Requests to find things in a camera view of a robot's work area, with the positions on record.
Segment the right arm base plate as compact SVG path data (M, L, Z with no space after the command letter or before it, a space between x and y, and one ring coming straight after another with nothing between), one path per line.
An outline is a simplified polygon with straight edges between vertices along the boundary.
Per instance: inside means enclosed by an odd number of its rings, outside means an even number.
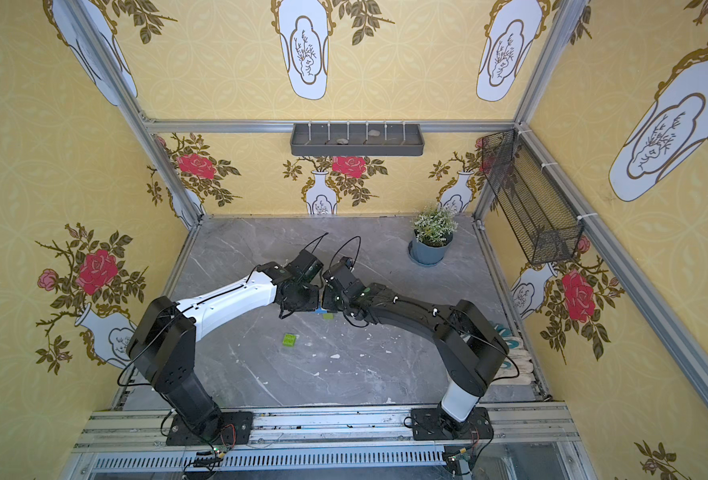
M414 408L403 420L403 425L412 430L418 441L490 440L494 429L485 408L478 407L461 422L455 420L441 407Z

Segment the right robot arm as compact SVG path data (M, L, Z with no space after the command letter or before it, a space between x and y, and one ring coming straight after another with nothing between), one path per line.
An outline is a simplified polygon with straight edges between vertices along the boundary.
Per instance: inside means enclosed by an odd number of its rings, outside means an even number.
M450 383L440 408L458 424L470 417L494 383L510 349L494 325L470 301L434 304L379 284L364 284L345 257L323 273L323 306L357 326L387 325L434 343Z

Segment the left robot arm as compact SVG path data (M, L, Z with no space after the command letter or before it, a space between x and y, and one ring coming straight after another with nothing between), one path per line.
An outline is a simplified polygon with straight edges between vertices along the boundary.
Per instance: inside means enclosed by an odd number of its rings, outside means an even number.
M199 296L153 300L128 344L131 364L197 436L212 439L229 423L195 373L196 349L209 335L271 305L279 315L319 308L314 283L323 262L303 249L286 265L268 262L245 277Z

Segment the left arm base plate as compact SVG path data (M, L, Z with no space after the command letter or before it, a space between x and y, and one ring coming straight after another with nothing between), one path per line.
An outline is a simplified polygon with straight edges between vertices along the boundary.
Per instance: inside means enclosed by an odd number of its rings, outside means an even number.
M254 415L250 411L221 412L209 418L202 426L191 429L179 416L173 416L167 433L167 446L212 445L234 447L246 445L253 429Z

